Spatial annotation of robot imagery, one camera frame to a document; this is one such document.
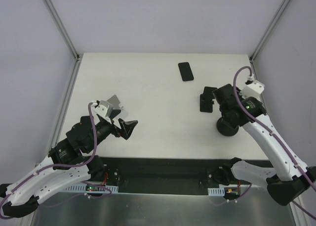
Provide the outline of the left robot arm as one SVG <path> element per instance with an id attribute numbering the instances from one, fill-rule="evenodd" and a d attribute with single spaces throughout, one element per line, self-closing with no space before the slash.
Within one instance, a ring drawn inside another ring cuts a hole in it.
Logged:
<path id="1" fill-rule="evenodd" d="M 90 116 L 82 116 L 30 173 L 15 183 L 1 184 L 1 219 L 22 218 L 73 184 L 101 180 L 106 170 L 95 146 L 109 135 L 129 139 L 138 124 L 137 120 L 118 122 L 117 127 L 100 119 L 92 125 Z"/>

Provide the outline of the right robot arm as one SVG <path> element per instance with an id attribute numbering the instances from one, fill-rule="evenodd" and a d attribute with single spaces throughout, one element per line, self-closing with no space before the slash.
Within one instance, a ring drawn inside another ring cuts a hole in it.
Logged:
<path id="1" fill-rule="evenodd" d="M 215 180 L 228 185 L 244 180 L 267 190 L 279 205 L 286 206 L 316 181 L 315 167 L 309 167 L 284 142 L 259 100 L 264 85 L 248 81 L 243 89 L 227 84 L 213 91 L 221 118 L 217 131 L 227 137 L 243 128 L 259 145 L 272 167 L 258 167 L 233 158 L 215 173 Z"/>

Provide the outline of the black smartphone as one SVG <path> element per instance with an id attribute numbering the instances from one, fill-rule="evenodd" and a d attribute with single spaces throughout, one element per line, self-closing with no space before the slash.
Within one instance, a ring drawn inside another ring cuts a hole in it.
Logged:
<path id="1" fill-rule="evenodd" d="M 178 68 L 183 82 L 189 82 L 194 80 L 194 76 L 188 62 L 178 63 Z"/>

